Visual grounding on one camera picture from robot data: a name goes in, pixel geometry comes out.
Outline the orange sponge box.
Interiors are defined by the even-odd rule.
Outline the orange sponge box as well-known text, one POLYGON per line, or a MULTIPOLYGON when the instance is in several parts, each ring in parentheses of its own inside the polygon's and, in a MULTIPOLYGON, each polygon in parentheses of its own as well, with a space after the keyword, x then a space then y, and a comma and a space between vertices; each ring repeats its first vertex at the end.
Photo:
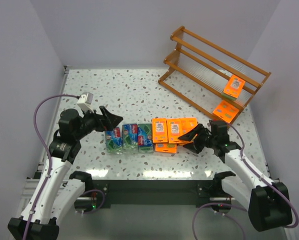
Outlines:
POLYGON ((225 100, 222 100, 219 105, 213 110, 212 114, 231 124, 239 111, 240 110, 235 106, 231 105, 225 100))
POLYGON ((225 85, 221 95, 231 101, 235 101, 240 96, 245 83, 243 79, 233 74, 225 85))
POLYGON ((152 139, 155 144, 168 142, 168 130, 166 118, 152 119, 152 139))
POLYGON ((180 118, 170 118, 166 120, 167 123, 167 135, 169 144, 179 144, 181 140, 179 139, 182 136, 182 121, 180 118))

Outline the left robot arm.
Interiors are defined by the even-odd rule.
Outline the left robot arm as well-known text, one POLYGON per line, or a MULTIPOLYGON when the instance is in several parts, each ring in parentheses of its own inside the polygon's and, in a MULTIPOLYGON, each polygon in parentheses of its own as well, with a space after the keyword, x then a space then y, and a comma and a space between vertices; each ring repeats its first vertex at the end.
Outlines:
POLYGON ((73 172, 64 189, 60 187, 81 149, 81 139, 93 131, 113 130, 123 121, 104 106, 99 109, 101 114, 87 110, 80 116, 73 108, 60 114, 37 187, 20 217, 12 217, 7 225, 14 239, 57 239, 60 224, 77 198, 95 191, 91 174, 82 171, 73 172))

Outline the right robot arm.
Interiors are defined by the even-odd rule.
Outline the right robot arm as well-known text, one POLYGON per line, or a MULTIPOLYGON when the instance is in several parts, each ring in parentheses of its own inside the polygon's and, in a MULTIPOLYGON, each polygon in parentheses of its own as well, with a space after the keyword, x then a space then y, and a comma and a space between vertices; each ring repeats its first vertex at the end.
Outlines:
POLYGON ((252 226, 259 232, 291 227, 297 215, 286 185, 264 175, 245 155, 245 145, 230 140, 228 123, 211 120, 209 124, 210 129, 198 124, 179 139, 187 142, 184 148, 196 154, 204 148, 212 149, 231 169, 215 174, 212 189, 234 197, 247 210, 252 226))

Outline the wooden shelf rack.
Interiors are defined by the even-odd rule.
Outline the wooden shelf rack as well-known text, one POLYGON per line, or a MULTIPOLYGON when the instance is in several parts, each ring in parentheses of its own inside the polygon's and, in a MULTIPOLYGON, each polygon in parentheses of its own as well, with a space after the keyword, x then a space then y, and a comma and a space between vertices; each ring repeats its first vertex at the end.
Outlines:
POLYGON ((229 119, 234 123, 271 76, 185 26, 177 28, 170 40, 176 46, 163 60, 168 70, 158 83, 211 119, 219 118, 214 110, 225 101, 238 110, 229 119), (232 76, 245 82, 237 98, 224 94, 232 76))

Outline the orange box under right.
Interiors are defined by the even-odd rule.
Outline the orange box under right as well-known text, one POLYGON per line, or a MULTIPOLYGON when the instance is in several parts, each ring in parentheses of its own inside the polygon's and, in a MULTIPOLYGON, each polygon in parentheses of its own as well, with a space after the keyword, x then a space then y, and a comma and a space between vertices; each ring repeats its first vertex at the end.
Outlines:
POLYGON ((184 117, 181 121, 181 136, 187 134, 198 125, 196 117, 184 117))

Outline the orange box under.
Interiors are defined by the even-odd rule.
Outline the orange box under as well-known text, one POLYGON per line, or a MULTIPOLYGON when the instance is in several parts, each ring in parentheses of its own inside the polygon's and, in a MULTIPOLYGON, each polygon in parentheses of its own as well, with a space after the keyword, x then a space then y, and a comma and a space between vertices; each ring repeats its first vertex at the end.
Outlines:
POLYGON ((187 134, 198 125, 196 117, 184 117, 181 121, 181 136, 187 134))
POLYGON ((156 143, 155 151, 159 153, 175 154, 177 152, 177 144, 173 143, 156 143))

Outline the blue sponge pack left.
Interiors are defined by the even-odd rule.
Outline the blue sponge pack left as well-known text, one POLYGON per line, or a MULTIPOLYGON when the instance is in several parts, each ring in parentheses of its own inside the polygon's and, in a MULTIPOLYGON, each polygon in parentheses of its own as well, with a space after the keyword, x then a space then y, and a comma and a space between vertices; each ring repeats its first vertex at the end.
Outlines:
POLYGON ((123 152, 123 142, 119 127, 112 131, 105 131, 106 150, 110 154, 121 154, 123 152))

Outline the blue sponge pack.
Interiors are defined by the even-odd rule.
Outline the blue sponge pack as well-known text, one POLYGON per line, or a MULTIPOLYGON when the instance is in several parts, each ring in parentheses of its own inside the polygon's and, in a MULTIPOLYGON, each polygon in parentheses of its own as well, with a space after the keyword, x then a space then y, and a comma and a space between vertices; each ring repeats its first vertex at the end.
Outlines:
POLYGON ((138 125, 136 123, 122 125, 122 148, 127 153, 138 151, 138 125))
POLYGON ((123 142, 119 127, 112 131, 105 131, 106 150, 110 154, 121 154, 123 152, 123 142))

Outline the blue sponge pack middle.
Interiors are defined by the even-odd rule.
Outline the blue sponge pack middle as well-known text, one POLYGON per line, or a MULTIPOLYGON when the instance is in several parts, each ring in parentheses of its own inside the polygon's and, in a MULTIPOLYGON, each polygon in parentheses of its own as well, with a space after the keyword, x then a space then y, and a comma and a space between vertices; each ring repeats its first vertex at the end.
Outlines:
POLYGON ((122 148, 127 153, 138 151, 138 125, 136 123, 122 125, 122 148))

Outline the green sponge pack right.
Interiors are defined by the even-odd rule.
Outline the green sponge pack right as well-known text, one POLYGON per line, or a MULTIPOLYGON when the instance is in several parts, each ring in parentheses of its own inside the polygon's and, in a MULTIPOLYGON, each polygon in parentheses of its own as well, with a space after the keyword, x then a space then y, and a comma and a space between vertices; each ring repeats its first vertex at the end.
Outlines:
POLYGON ((140 152, 152 153, 154 151, 153 127, 151 123, 140 123, 138 127, 138 150, 140 152))

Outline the orange box under left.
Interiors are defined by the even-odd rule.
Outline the orange box under left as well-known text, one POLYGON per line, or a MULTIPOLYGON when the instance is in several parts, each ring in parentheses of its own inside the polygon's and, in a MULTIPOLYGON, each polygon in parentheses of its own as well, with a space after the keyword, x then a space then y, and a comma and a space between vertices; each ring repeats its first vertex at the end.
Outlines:
POLYGON ((177 152, 177 144, 173 143, 156 143, 155 151, 159 153, 175 154, 177 152))

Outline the black table base frame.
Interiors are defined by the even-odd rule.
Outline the black table base frame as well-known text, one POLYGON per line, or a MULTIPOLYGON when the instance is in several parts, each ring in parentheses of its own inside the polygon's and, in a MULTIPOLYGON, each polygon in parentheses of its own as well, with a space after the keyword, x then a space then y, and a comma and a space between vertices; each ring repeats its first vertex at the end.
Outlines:
POLYGON ((76 207, 109 209, 112 205, 192 205, 200 207, 230 195, 214 180, 88 180, 76 207))

